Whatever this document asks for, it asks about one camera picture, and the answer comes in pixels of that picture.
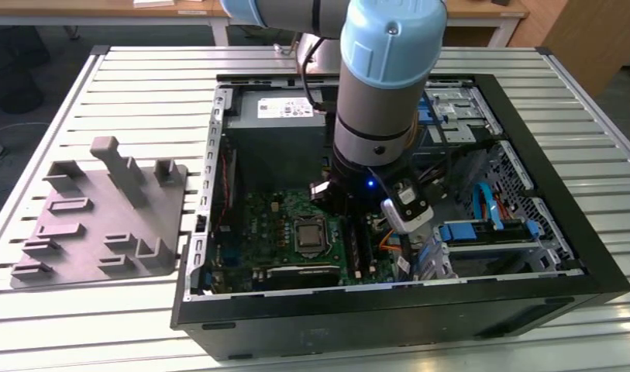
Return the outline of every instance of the open computer tower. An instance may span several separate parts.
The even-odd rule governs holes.
[[[338,77],[310,82],[335,102]],[[493,76],[430,76],[407,151],[435,217],[410,236],[379,206],[312,205],[334,115],[304,97],[296,75],[219,76],[172,310],[215,359],[515,336],[630,291]]]

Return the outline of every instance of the power supply label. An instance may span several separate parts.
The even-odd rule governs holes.
[[[312,106],[307,98],[262,98],[256,102],[256,117],[272,118],[311,118]]]

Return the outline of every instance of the light blue robot arm cap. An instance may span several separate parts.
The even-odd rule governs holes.
[[[439,59],[446,20],[441,0],[351,0],[340,49],[356,79],[380,89],[417,83]]]
[[[230,18],[240,19],[251,25],[266,27],[255,0],[222,0],[224,12]]]

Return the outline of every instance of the floor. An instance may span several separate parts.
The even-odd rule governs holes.
[[[62,27],[39,27],[39,33],[52,56],[52,61],[32,70],[36,84],[44,93],[44,104],[24,115],[0,112],[0,128],[19,122],[48,123],[63,103],[71,84],[90,54],[99,44],[115,46],[210,46],[214,45],[206,26],[127,26],[80,27],[80,39],[71,41]],[[230,28],[232,45],[288,44],[290,33],[274,30],[259,33],[250,27]],[[630,74],[621,71],[605,93],[597,99],[601,108],[630,139]],[[27,161],[39,144],[46,126],[36,124],[0,131],[0,144],[7,155],[0,160],[0,209],[8,193],[20,177]]]

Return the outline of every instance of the sticker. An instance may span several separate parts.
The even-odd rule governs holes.
[[[411,265],[408,264],[407,260],[404,260],[404,257],[402,256],[398,258],[398,266],[402,269],[402,271],[408,274]]]
[[[204,15],[206,16],[207,11],[206,10],[178,10],[178,14],[182,14],[182,15],[194,14],[194,15]]]
[[[262,98],[256,102],[256,117],[268,118],[311,118],[315,115],[307,98]]]

